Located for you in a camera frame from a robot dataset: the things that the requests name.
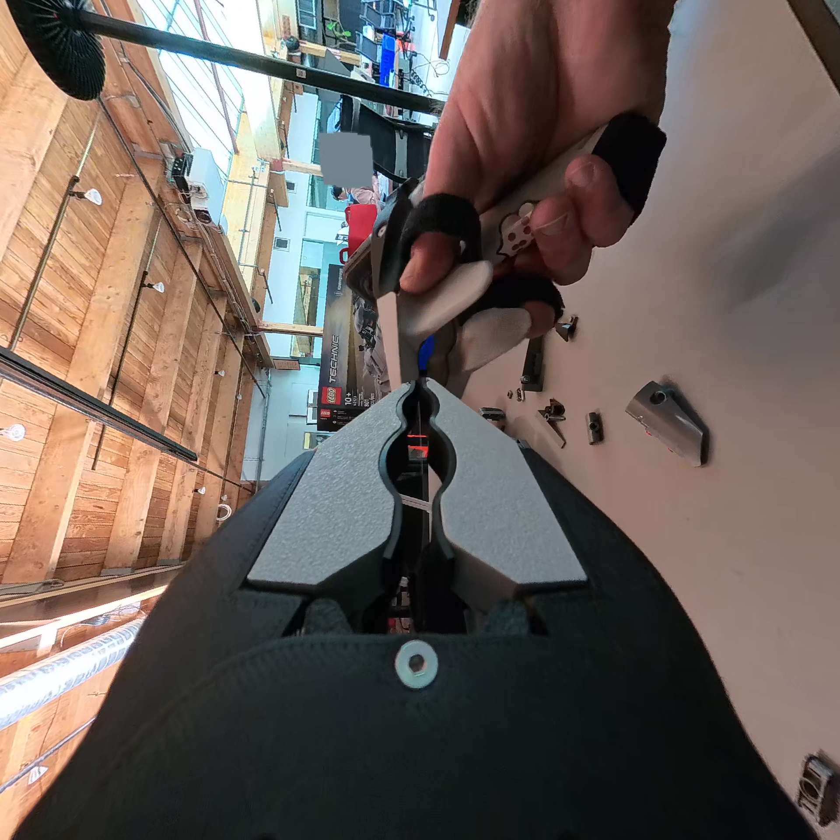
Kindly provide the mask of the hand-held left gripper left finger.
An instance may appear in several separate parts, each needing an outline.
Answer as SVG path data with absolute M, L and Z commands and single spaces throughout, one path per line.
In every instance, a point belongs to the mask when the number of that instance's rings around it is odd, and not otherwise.
M 330 599 L 350 616 L 387 593 L 403 526 L 387 459 L 416 388 L 400 386 L 317 447 L 248 571 L 251 587 Z

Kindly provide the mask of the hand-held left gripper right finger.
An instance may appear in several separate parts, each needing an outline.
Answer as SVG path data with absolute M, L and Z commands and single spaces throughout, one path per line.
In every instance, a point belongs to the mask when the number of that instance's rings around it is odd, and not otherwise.
M 474 611 L 582 589 L 589 577 L 524 451 L 436 381 L 428 408 L 428 464 L 440 481 L 433 534 L 452 592 Z

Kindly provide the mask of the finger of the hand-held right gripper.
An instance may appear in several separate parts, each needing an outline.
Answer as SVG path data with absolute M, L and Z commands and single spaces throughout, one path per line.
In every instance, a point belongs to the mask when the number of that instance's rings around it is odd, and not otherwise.
M 525 308 L 490 308 L 447 324 L 435 335 L 435 381 L 462 397 L 471 375 L 525 340 L 531 326 Z
M 418 378 L 424 341 L 457 323 L 489 289 L 493 274 L 492 263 L 482 259 L 457 266 L 423 294 L 397 288 L 379 297 L 379 324 L 392 389 Z

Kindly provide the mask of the black lego set box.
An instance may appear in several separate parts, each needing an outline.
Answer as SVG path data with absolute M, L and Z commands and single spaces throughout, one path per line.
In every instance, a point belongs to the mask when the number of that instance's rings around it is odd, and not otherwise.
M 320 433 L 335 433 L 390 394 L 375 304 L 352 290 L 330 265 L 318 384 Z

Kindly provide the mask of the dark grey curved lego panel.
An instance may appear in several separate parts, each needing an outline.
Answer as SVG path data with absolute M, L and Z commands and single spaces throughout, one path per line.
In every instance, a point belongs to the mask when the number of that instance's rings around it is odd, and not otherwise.
M 675 455 L 699 468 L 707 464 L 708 425 L 672 384 L 650 381 L 626 405 L 625 412 Z

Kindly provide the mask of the person's right hand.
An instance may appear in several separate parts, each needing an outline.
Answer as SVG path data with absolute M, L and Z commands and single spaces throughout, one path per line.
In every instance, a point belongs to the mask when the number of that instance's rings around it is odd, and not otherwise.
M 675 5 L 480 2 L 434 135 L 425 196 L 460 196 L 483 214 L 615 116 L 658 124 Z M 561 192 L 534 207 L 532 245 L 495 275 L 569 286 L 593 250 L 615 245 L 633 221 L 611 168 L 581 156 Z

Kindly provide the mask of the red chair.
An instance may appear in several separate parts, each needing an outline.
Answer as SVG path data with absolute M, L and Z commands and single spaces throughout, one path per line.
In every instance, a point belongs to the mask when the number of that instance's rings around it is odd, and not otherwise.
M 339 252 L 339 260 L 342 265 L 345 265 L 349 258 L 371 236 L 378 210 L 378 206 L 374 203 L 352 203 L 345 208 L 345 220 L 348 225 L 348 243 Z

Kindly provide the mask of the black pole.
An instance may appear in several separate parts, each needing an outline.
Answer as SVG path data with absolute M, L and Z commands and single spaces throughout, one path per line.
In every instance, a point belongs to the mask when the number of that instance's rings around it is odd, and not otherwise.
M 86 2 L 8 1 L 7 7 L 47 77 L 66 95 L 80 101 L 98 98 L 104 88 L 106 62 L 100 41 L 100 36 L 104 36 L 410 112 L 434 114 L 445 105 L 410 91 L 98 14 Z

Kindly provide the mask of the silver ventilation duct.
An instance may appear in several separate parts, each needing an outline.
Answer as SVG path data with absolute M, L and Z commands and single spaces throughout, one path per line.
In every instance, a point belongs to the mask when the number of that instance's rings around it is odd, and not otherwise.
M 137 637 L 145 616 L 85 643 L 21 668 L 1 680 L 1 729 L 5 730 L 119 664 Z

